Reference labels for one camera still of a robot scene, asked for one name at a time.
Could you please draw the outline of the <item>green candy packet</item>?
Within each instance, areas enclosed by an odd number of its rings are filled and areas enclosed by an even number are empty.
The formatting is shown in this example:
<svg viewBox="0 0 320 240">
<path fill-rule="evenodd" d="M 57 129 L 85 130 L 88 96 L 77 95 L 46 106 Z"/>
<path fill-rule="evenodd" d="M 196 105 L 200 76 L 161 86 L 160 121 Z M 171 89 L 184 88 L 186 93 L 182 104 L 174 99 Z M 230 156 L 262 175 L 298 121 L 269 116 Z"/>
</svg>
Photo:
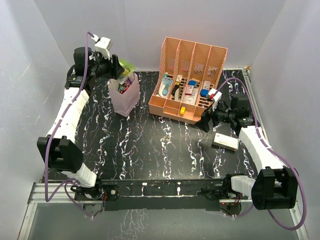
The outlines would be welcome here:
<svg viewBox="0 0 320 240">
<path fill-rule="evenodd" d="M 124 69 L 123 73 L 121 74 L 122 76 L 128 77 L 131 73 L 133 73 L 136 70 L 136 67 L 133 64 L 122 58 L 119 60 L 119 63 Z"/>
</svg>

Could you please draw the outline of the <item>purple M&M's packet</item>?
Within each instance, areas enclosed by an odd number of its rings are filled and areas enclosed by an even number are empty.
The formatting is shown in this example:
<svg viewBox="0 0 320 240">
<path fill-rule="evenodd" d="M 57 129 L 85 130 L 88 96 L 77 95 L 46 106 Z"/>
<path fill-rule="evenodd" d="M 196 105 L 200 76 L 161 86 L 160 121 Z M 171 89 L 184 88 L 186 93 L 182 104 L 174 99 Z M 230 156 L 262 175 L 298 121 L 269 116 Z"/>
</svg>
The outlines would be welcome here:
<svg viewBox="0 0 320 240">
<path fill-rule="evenodd" d="M 128 88 L 131 86 L 131 81 L 129 78 L 126 78 L 123 84 L 120 84 L 118 87 L 118 92 L 120 94 L 123 94 L 128 90 Z"/>
</svg>

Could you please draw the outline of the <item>pale pink paper bag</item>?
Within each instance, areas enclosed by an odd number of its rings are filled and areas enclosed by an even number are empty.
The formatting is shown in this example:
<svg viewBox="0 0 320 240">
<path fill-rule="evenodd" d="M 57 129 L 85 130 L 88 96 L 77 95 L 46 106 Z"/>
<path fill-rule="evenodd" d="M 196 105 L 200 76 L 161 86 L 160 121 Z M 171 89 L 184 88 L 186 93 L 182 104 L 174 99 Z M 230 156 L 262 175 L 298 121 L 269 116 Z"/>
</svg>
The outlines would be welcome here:
<svg viewBox="0 0 320 240">
<path fill-rule="evenodd" d="M 118 92 L 119 83 L 117 80 L 110 79 L 108 84 L 108 91 L 114 111 L 125 117 L 130 114 L 140 100 L 140 85 L 137 74 L 135 72 L 131 73 L 128 79 L 131 85 L 124 93 Z"/>
</svg>

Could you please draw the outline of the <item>pink candy packet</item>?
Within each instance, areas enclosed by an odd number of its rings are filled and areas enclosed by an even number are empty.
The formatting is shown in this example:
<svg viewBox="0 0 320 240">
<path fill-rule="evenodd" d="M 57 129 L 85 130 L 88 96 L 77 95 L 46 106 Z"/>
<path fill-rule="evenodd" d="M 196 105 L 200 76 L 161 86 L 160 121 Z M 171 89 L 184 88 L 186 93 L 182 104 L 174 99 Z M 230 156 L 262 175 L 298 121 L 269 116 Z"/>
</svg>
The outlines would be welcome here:
<svg viewBox="0 0 320 240">
<path fill-rule="evenodd" d="M 128 77 L 127 76 L 120 76 L 117 81 L 120 85 L 123 85 L 127 82 Z"/>
</svg>

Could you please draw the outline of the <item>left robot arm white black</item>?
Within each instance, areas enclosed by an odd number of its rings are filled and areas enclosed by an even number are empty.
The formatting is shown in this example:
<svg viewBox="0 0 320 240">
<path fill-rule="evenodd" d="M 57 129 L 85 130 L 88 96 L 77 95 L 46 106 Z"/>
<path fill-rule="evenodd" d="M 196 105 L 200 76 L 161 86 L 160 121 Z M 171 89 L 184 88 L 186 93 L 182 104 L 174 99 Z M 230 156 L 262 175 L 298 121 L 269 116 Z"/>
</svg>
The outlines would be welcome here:
<svg viewBox="0 0 320 240">
<path fill-rule="evenodd" d="M 75 144 L 77 125 L 87 104 L 95 81 L 100 77 L 118 78 L 124 72 L 118 56 L 110 54 L 109 47 L 95 46 L 95 50 L 78 47 L 73 52 L 74 65 L 68 70 L 63 100 L 57 117 L 46 134 L 37 140 L 43 159 L 44 182 L 49 171 L 67 176 L 71 190 L 79 195 L 97 200 L 103 195 L 101 180 L 84 163 L 84 154 Z"/>
</svg>

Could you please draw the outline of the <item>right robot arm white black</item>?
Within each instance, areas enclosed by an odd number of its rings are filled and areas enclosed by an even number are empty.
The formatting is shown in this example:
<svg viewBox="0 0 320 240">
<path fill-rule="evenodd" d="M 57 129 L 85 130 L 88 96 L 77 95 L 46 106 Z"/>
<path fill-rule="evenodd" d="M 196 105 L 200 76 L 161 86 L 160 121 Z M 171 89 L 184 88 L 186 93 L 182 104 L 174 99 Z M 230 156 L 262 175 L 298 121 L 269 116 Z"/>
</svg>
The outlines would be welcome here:
<svg viewBox="0 0 320 240">
<path fill-rule="evenodd" d="M 213 143 L 217 146 L 238 149 L 239 143 L 247 148 L 258 172 L 256 178 L 243 173 L 229 173 L 223 179 L 220 191 L 228 198 L 243 195 L 252 199 L 257 210 L 292 209 L 296 204 L 298 181 L 293 170 L 274 156 L 271 146 L 256 127 L 250 99 L 246 94 L 233 94 L 231 105 L 221 100 L 221 93 L 209 93 L 212 104 L 201 114 L 196 126 L 205 132 L 210 130 L 209 122 L 229 124 L 237 137 L 215 134 Z"/>
</svg>

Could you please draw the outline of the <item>blue white item pack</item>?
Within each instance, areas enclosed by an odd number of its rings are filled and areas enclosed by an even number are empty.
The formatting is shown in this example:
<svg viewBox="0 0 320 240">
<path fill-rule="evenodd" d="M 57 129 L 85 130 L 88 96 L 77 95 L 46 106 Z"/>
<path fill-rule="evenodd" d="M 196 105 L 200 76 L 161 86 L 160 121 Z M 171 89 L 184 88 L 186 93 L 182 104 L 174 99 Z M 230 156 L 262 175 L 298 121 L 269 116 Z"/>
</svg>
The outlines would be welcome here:
<svg viewBox="0 0 320 240">
<path fill-rule="evenodd" d="M 200 96 L 202 98 L 209 99 L 210 98 L 210 94 L 209 94 L 210 90 L 211 90 L 211 82 L 210 81 L 204 81 L 202 89 L 200 90 Z"/>
</svg>

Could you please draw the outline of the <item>small yellow box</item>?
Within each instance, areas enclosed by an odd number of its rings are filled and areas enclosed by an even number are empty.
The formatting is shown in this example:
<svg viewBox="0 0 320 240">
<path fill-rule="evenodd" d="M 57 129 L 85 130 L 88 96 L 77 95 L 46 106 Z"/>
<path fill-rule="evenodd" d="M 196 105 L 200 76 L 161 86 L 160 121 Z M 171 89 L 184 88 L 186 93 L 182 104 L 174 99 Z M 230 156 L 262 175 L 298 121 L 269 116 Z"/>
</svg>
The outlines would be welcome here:
<svg viewBox="0 0 320 240">
<path fill-rule="evenodd" d="M 181 108 L 180 108 L 180 112 L 179 113 L 180 113 L 181 116 L 183 116 L 185 114 L 185 112 L 186 112 L 186 106 L 182 105 Z"/>
</svg>

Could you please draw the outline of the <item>white plastic packet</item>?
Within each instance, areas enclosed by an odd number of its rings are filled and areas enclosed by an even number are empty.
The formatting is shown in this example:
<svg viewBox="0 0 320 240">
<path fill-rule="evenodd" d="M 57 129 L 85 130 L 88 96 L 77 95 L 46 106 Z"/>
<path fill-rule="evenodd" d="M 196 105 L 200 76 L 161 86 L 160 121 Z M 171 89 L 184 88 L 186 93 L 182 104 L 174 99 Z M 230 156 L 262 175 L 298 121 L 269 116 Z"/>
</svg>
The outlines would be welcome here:
<svg viewBox="0 0 320 240">
<path fill-rule="evenodd" d="M 196 105 L 197 98 L 196 95 L 185 95 L 182 102 L 189 105 Z"/>
</svg>

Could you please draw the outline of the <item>white rectangular box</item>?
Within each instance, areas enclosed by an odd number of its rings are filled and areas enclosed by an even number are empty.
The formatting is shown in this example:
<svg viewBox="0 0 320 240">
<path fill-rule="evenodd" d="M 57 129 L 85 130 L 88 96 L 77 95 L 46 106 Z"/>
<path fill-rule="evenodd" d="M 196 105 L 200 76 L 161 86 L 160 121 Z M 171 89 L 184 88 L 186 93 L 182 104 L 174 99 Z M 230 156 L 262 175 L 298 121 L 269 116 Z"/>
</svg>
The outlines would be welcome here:
<svg viewBox="0 0 320 240">
<path fill-rule="evenodd" d="M 214 135 L 212 144 L 214 146 L 222 147 L 231 151 L 237 151 L 239 149 L 239 140 L 237 138 L 221 133 L 216 133 Z"/>
</svg>

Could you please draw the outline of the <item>black yellow utility knife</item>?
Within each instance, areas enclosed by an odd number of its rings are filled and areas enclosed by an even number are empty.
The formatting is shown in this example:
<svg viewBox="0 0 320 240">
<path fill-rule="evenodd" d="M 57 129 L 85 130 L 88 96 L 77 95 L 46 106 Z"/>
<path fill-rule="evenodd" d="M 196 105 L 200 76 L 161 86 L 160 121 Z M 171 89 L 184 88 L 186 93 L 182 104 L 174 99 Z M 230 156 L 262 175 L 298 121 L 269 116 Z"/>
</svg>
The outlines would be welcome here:
<svg viewBox="0 0 320 240">
<path fill-rule="evenodd" d="M 171 95 L 172 95 L 172 99 L 175 100 L 175 101 L 180 101 L 181 100 L 181 97 L 180 97 L 180 86 L 181 86 L 181 83 L 180 82 L 176 82 L 175 85 L 174 85 L 174 88 L 171 92 Z"/>
</svg>

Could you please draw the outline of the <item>light blue tape dispenser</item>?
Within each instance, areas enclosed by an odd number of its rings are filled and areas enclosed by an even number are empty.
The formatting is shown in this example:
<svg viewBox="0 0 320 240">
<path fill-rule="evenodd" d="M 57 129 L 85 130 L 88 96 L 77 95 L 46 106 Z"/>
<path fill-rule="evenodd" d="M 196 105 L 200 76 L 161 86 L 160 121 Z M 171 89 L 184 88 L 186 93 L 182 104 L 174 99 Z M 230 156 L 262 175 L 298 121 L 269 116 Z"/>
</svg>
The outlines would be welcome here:
<svg viewBox="0 0 320 240">
<path fill-rule="evenodd" d="M 163 78 L 161 80 L 158 94 L 162 97 L 165 98 L 167 97 L 170 87 L 172 85 L 173 79 L 169 77 L 169 74 L 167 72 L 164 73 Z"/>
</svg>

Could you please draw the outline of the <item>orange desk file organizer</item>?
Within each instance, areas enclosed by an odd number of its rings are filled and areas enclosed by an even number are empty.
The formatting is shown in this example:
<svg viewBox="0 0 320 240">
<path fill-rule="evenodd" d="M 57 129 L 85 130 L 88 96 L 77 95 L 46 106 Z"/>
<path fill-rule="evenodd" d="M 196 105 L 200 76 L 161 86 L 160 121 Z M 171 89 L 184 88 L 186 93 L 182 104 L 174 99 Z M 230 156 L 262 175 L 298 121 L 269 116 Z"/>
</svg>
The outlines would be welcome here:
<svg viewBox="0 0 320 240">
<path fill-rule="evenodd" d="M 225 47 L 166 37 L 161 47 L 158 81 L 148 103 L 149 112 L 189 124 L 199 121 L 204 110 L 212 104 L 200 96 L 204 81 L 211 82 L 211 89 L 217 88 L 227 53 Z M 161 97 L 159 87 L 165 73 L 172 78 L 172 84 L 167 97 Z M 183 103 L 189 80 L 200 81 L 192 92 L 197 96 L 196 105 Z M 172 99 L 176 82 L 180 82 L 180 101 Z M 183 116 L 180 115 L 181 106 L 186 106 Z"/>
</svg>

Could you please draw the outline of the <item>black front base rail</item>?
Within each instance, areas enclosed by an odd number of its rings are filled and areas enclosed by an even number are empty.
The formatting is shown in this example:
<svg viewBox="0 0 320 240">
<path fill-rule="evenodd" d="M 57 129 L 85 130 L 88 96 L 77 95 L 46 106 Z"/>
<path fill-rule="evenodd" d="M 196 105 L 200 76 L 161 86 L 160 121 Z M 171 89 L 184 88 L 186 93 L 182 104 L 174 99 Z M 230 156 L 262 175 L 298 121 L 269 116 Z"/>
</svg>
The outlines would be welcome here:
<svg viewBox="0 0 320 240">
<path fill-rule="evenodd" d="M 105 211 L 203 209 L 233 203 L 222 179 L 98 180 L 92 188 L 72 187 L 76 200 L 102 204 Z"/>
</svg>

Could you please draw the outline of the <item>aluminium frame rail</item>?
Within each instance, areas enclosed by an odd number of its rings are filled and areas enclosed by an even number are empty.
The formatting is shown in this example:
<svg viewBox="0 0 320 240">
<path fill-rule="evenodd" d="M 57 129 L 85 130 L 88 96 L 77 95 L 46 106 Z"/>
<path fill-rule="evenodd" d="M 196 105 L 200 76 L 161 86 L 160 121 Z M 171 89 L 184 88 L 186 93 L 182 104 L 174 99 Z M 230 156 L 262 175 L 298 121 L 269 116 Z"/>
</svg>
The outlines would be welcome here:
<svg viewBox="0 0 320 240">
<path fill-rule="evenodd" d="M 265 210 L 216 196 L 221 180 L 105 180 L 106 200 L 50 182 L 35 183 L 20 240 L 307 240 L 305 227 L 286 230 Z"/>
</svg>

